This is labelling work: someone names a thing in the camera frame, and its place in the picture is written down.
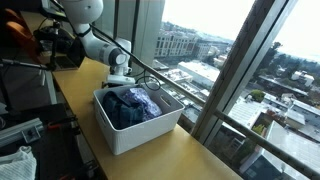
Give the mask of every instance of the wooden table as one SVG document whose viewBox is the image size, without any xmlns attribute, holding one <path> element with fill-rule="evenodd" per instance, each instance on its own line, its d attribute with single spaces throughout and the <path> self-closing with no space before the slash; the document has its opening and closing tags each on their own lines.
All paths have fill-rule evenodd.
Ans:
<svg viewBox="0 0 320 180">
<path fill-rule="evenodd" d="M 108 74 L 108 66 L 88 58 L 78 70 L 53 72 L 108 179 L 241 179 L 179 125 L 173 131 L 114 156 L 95 119 L 93 106 L 93 91 L 101 88 Z"/>
</svg>

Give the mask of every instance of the crumpled clothing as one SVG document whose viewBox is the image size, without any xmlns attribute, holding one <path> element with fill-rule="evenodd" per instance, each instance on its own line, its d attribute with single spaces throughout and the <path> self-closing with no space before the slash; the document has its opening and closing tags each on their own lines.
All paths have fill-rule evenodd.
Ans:
<svg viewBox="0 0 320 180">
<path fill-rule="evenodd" d="M 123 96 L 129 102 L 140 103 L 144 108 L 143 121 L 156 118 L 162 114 L 160 107 L 153 102 L 143 88 L 130 88 Z"/>
<path fill-rule="evenodd" d="M 37 161 L 30 146 L 21 146 L 11 155 L 0 157 L 1 180 L 34 180 Z"/>
</svg>

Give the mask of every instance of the window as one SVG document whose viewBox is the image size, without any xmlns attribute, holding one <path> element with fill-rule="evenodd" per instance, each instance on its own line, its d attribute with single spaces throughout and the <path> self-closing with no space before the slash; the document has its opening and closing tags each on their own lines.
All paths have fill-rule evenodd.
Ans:
<svg viewBox="0 0 320 180">
<path fill-rule="evenodd" d="M 174 16 L 174 15 L 170 16 L 168 15 L 167 12 L 170 11 L 169 5 L 171 3 L 176 4 L 179 7 L 183 3 L 185 6 L 183 10 L 186 10 L 188 14 L 191 14 L 190 12 L 195 12 L 195 10 L 201 10 L 201 12 L 198 13 L 197 16 L 194 16 L 194 13 L 192 13 L 193 17 L 187 17 L 188 14 L 184 16 L 182 15 L 183 12 L 180 12 L 180 11 L 177 12 L 177 9 L 179 8 L 172 8 L 171 11 L 179 13 L 179 16 Z M 158 26 L 159 29 L 160 27 L 166 28 L 167 25 L 168 27 L 170 27 L 170 24 L 168 24 L 168 22 L 172 23 L 173 20 L 175 20 L 176 21 L 174 22 L 175 25 L 171 26 L 171 28 L 169 29 L 170 31 L 173 31 L 173 30 L 181 31 L 179 33 L 176 33 L 176 34 L 179 34 L 179 36 L 177 35 L 177 37 L 174 37 L 175 42 L 177 42 L 177 39 L 178 39 L 178 42 L 179 42 L 178 48 L 180 48 L 181 39 L 183 39 L 184 37 L 183 35 L 196 34 L 197 36 L 188 37 L 190 39 L 193 39 L 193 43 L 194 43 L 192 49 L 190 50 L 192 51 L 190 57 L 173 57 L 173 56 L 161 57 L 159 58 L 159 62 L 163 63 L 164 65 L 170 68 L 175 68 L 179 66 L 179 68 L 186 71 L 189 75 L 192 74 L 193 76 L 192 80 L 186 81 L 186 84 L 188 85 L 189 89 L 192 89 L 192 91 L 190 92 L 193 92 L 193 93 L 191 94 L 196 95 L 199 98 L 198 100 L 195 100 L 197 98 L 195 99 L 191 98 L 192 100 L 195 100 L 196 103 L 193 102 L 193 104 L 186 106 L 187 108 L 183 113 L 184 116 L 189 118 L 185 118 L 185 121 L 180 121 L 179 123 L 189 126 L 189 130 L 190 130 L 189 132 L 192 132 L 192 135 L 196 139 L 198 139 L 202 144 L 208 147 L 208 149 L 211 150 L 212 152 L 213 150 L 210 149 L 210 146 L 213 144 L 228 142 L 230 147 L 233 147 L 231 148 L 232 150 L 232 149 L 236 149 L 234 148 L 234 147 L 237 147 L 236 145 L 241 144 L 239 142 L 245 143 L 246 140 L 248 139 L 246 136 L 239 133 L 233 127 L 230 127 L 228 126 L 228 124 L 223 123 L 219 119 L 219 118 L 225 119 L 222 113 L 227 114 L 232 119 L 235 119 L 236 122 L 240 121 L 238 123 L 241 124 L 241 127 L 245 127 L 249 129 L 250 132 L 258 132 L 260 135 L 263 136 L 270 132 L 272 134 L 274 130 L 272 127 L 278 127 L 275 129 L 281 130 L 280 127 L 282 127 L 283 125 L 281 124 L 281 122 L 284 122 L 281 119 L 281 115 L 283 115 L 281 114 L 281 112 L 286 109 L 286 108 L 283 108 L 282 110 L 280 109 L 278 111 L 276 110 L 276 107 L 272 107 L 272 104 L 271 104 L 270 105 L 271 107 L 263 108 L 263 113 L 261 113 L 261 110 L 259 110 L 259 106 L 263 103 L 262 101 L 265 95 L 270 95 L 272 97 L 272 95 L 274 95 L 275 92 L 278 92 L 280 89 L 280 90 L 286 90 L 285 92 L 281 93 L 281 95 L 284 95 L 284 98 L 281 98 L 281 102 L 280 102 L 282 104 L 286 103 L 285 94 L 294 94 L 297 100 L 299 99 L 301 101 L 302 99 L 307 100 L 306 93 L 304 93 L 305 91 L 301 91 L 301 89 L 299 88 L 302 88 L 303 86 L 308 86 L 309 85 L 307 84 L 308 81 L 301 82 L 297 80 L 299 84 L 296 84 L 296 83 L 293 84 L 292 81 L 294 81 L 295 77 L 292 77 L 292 76 L 294 74 L 292 74 L 290 78 L 287 77 L 288 80 L 284 79 L 281 83 L 277 81 L 279 80 L 279 78 L 277 77 L 288 75 L 288 73 L 284 73 L 288 69 L 283 68 L 283 67 L 287 67 L 287 66 L 284 66 L 284 64 L 286 63 L 292 67 L 297 68 L 296 70 L 300 72 L 300 74 L 298 73 L 299 76 L 304 75 L 307 77 L 308 73 L 305 74 L 303 72 L 306 70 L 307 71 L 310 70 L 310 72 L 314 72 L 315 73 L 314 77 L 319 76 L 319 74 L 317 74 L 317 72 L 319 72 L 317 71 L 317 66 L 318 66 L 317 63 L 309 62 L 307 60 L 304 61 L 304 59 L 302 59 L 304 66 L 298 66 L 297 63 L 292 63 L 293 61 L 290 60 L 290 59 L 294 59 L 297 55 L 289 56 L 287 54 L 282 55 L 281 53 L 278 53 L 280 52 L 280 49 L 283 52 L 285 52 L 284 48 L 286 46 L 288 47 L 288 45 L 290 46 L 291 44 L 291 43 L 284 43 L 285 42 L 284 39 L 281 39 L 281 38 L 277 39 L 281 37 L 281 31 L 279 33 L 279 37 L 276 38 L 275 36 L 276 34 L 278 34 L 280 27 L 285 21 L 286 14 L 291 11 L 292 9 L 291 7 L 294 6 L 294 3 L 295 1 L 292 1 L 292 0 L 290 1 L 257 0 L 253 5 L 251 15 L 248 17 L 248 19 L 246 19 L 246 16 L 253 4 L 253 1 L 250 1 L 250 0 L 248 0 L 246 3 L 239 2 L 239 1 L 209 1 L 209 2 L 201 1 L 197 3 L 194 3 L 194 1 L 192 1 L 190 4 L 187 1 L 167 1 L 166 2 L 166 5 L 165 5 L 166 7 L 164 8 L 164 14 L 162 17 L 163 22 L 161 26 L 160 25 Z M 211 13 L 214 13 L 214 12 L 211 9 L 206 10 L 207 7 L 208 8 L 219 7 L 216 9 L 216 12 L 221 11 L 220 15 L 225 14 L 224 11 L 226 10 L 228 12 L 233 12 L 233 13 L 228 14 L 228 16 L 222 16 L 222 17 L 214 16 L 213 14 L 210 14 L 210 16 L 208 16 L 208 12 L 211 12 Z M 309 10 L 305 12 L 314 13 L 314 12 L 317 12 L 317 10 L 314 10 L 314 11 Z M 200 28 L 195 29 L 195 26 L 194 26 L 195 24 L 200 25 L 206 19 L 206 18 L 200 17 L 201 13 L 203 13 L 206 17 L 211 18 L 209 22 L 204 22 L 203 24 L 206 24 L 206 27 L 208 28 L 212 28 L 213 31 L 210 31 L 208 29 L 203 30 Z M 295 17 L 298 17 L 298 18 L 303 17 L 305 19 L 308 19 L 305 16 L 306 16 L 306 13 L 303 13 Z M 183 17 L 185 20 L 188 20 L 188 22 L 180 21 L 180 19 L 173 19 L 175 17 L 177 18 Z M 212 23 L 212 17 L 219 17 L 215 19 L 217 21 L 215 21 L 214 24 L 215 25 L 219 24 L 220 26 L 208 25 Z M 242 33 L 239 34 L 239 36 L 237 36 L 242 25 L 243 25 L 243 31 Z M 302 31 L 303 30 L 302 28 L 305 28 L 305 27 L 306 26 L 302 26 L 299 24 L 297 25 L 297 27 L 291 28 L 290 31 L 293 29 L 298 29 Z M 317 30 L 317 27 L 313 26 L 305 29 Z M 286 34 L 287 36 L 292 35 L 289 33 L 290 31 L 284 32 L 282 34 Z M 213 39 L 215 40 L 211 41 L 208 47 L 206 45 L 208 44 L 206 40 L 209 39 L 210 41 L 211 39 L 210 38 L 206 39 L 204 37 L 210 34 L 214 34 L 216 36 L 214 36 Z M 315 31 L 314 33 L 307 33 L 307 34 L 316 35 L 317 33 Z M 289 39 L 293 40 L 300 36 L 302 37 L 302 34 L 299 34 L 299 36 L 294 35 L 292 37 L 289 37 Z M 153 50 L 150 46 L 152 44 L 151 39 L 152 41 L 154 41 L 155 39 L 157 39 L 157 37 L 150 38 L 150 39 L 148 38 L 141 38 L 141 39 L 144 39 L 146 41 L 149 40 L 148 43 L 146 44 L 149 45 L 148 52 L 150 51 L 152 52 Z M 307 47 L 309 50 L 312 49 L 316 51 L 317 49 L 315 49 L 314 47 L 317 47 L 317 46 L 312 45 L 312 43 L 308 43 L 306 41 L 310 39 L 315 39 L 315 38 L 310 38 L 310 37 L 304 38 L 301 40 L 301 42 L 305 42 L 304 46 Z M 303 48 L 304 47 L 301 46 L 295 50 L 301 50 Z M 181 49 L 177 49 L 173 53 L 175 55 L 180 55 Z M 205 72 L 204 70 L 210 70 L 209 71 L 210 73 L 208 74 L 199 73 L 199 72 Z M 177 96 L 179 100 L 183 99 L 183 97 L 181 97 L 180 95 L 183 95 L 183 93 L 181 94 L 179 93 L 179 95 Z M 248 105 L 247 110 L 245 111 L 242 110 L 243 104 Z M 190 106 L 192 106 L 193 109 L 198 110 L 198 113 L 194 113 L 196 110 L 188 110 Z M 250 121 L 244 120 L 248 116 L 250 116 L 249 117 Z M 301 138 L 300 140 L 302 143 L 309 142 Z M 228 162 L 228 159 L 226 159 L 222 155 L 220 156 L 216 152 L 213 152 L 213 153 L 215 153 L 227 165 L 230 165 L 230 166 L 232 165 L 230 164 L 230 162 Z M 224 155 L 228 154 L 229 156 L 233 156 L 232 153 L 222 153 L 222 154 Z M 249 173 L 247 174 L 250 175 L 250 177 L 251 176 L 256 177 L 259 175 L 259 172 L 258 171 L 250 172 L 249 170 Z"/>
<path fill-rule="evenodd" d="M 316 56 L 316 54 L 320 55 L 320 51 L 315 48 L 316 45 L 314 44 L 320 41 L 317 36 L 317 32 L 320 29 L 313 23 L 306 23 L 304 20 L 315 15 L 311 9 L 317 4 L 317 1 L 297 2 L 282 28 L 279 28 L 278 35 L 274 37 L 269 35 L 267 37 L 272 41 L 267 47 L 266 53 L 259 56 L 259 52 L 257 52 L 257 56 L 254 57 L 255 60 L 250 66 L 246 66 L 246 73 L 237 81 L 239 84 L 234 88 L 235 90 L 231 91 L 230 99 L 224 100 L 227 103 L 220 102 L 220 105 L 223 104 L 224 106 L 221 111 L 243 128 L 255 132 L 285 153 L 292 153 L 292 149 L 299 149 L 292 154 L 293 158 L 303 162 L 313 171 L 320 172 L 318 165 L 314 164 L 315 161 L 318 161 L 314 159 L 314 156 L 320 156 L 318 154 L 319 151 L 316 150 L 317 142 L 320 142 L 320 138 L 316 133 L 310 133 L 310 129 L 319 130 L 319 128 L 314 126 L 317 121 L 315 118 L 314 120 L 309 119 L 308 112 L 320 112 L 316 108 L 319 101 L 316 95 L 320 94 L 315 92 L 320 84 L 318 85 L 314 81 L 312 83 L 310 81 L 308 84 L 307 81 L 302 82 L 295 77 L 296 75 L 310 77 L 310 79 L 318 79 L 320 77 L 318 73 L 320 71 L 320 58 Z M 276 103 L 269 104 L 264 99 L 271 99 Z M 234 133 L 239 132 L 228 124 L 221 122 L 221 125 L 212 129 L 212 137 L 204 137 L 206 138 L 204 141 L 208 144 L 209 150 L 223 159 L 226 164 L 239 169 L 240 166 L 234 166 L 236 163 L 224 158 L 224 154 L 212 148 L 216 141 L 219 140 L 216 138 L 219 132 L 227 131 L 226 129 Z M 239 132 L 234 136 L 238 137 L 240 135 L 243 134 Z M 244 152 L 247 151 L 243 151 L 240 148 L 235 157 L 240 158 L 238 156 L 241 156 Z M 255 153 L 256 148 L 252 148 L 249 154 L 254 155 Z M 241 158 L 239 162 L 246 163 L 250 161 L 245 157 Z M 270 165 L 279 168 L 279 164 L 273 161 L 273 157 L 265 158 Z M 304 170 L 295 170 L 291 167 L 284 169 L 284 173 L 287 173 L 293 179 L 307 179 L 305 175 L 302 175 L 304 172 Z"/>
</svg>

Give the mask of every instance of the glass window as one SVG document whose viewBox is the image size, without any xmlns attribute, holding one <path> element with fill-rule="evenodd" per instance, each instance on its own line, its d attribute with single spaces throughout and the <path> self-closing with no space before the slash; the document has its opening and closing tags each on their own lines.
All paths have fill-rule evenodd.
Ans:
<svg viewBox="0 0 320 180">
<path fill-rule="evenodd" d="M 312 19 L 320 16 L 318 1 L 298 1 L 266 53 L 252 66 L 234 90 L 234 101 L 225 112 L 243 127 L 265 138 L 298 161 L 320 173 L 320 121 L 317 108 L 320 92 L 320 27 Z M 240 148 L 229 149 L 232 140 L 242 140 Z M 288 167 L 271 153 L 264 161 L 253 161 L 252 156 L 266 153 L 227 123 L 222 123 L 210 140 L 209 150 L 246 178 L 260 176 L 262 171 L 275 168 L 289 179 L 308 179 L 302 172 Z"/>
<path fill-rule="evenodd" d="M 157 57 L 157 60 L 168 67 L 166 71 L 178 69 L 192 77 L 181 83 L 187 86 L 188 92 L 206 101 L 227 59 L 226 49 L 232 47 L 253 2 L 254 0 L 200 0 L 197 3 L 191 0 L 166 1 L 159 36 L 170 33 L 174 43 L 168 48 L 177 50 L 170 51 L 167 56 Z M 222 17 L 221 14 L 226 11 L 233 13 Z M 188 130 L 192 129 L 202 110 L 197 103 L 191 104 L 184 111 L 186 118 L 183 124 L 186 126 L 183 128 Z"/>
</svg>

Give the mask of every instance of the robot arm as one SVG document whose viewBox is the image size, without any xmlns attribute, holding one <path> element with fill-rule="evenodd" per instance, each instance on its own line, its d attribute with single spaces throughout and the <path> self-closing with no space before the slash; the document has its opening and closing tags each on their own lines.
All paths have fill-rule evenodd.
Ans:
<svg viewBox="0 0 320 180">
<path fill-rule="evenodd" d="M 93 60 L 100 61 L 114 68 L 114 74 L 108 76 L 108 83 L 134 84 L 134 79 L 125 77 L 130 56 L 117 46 L 102 41 L 94 36 L 89 23 L 97 20 L 103 10 L 102 0 L 61 0 L 65 14 L 74 31 L 79 36 L 86 54 Z M 125 39 L 115 39 L 126 50 L 131 50 L 131 43 Z"/>
</svg>

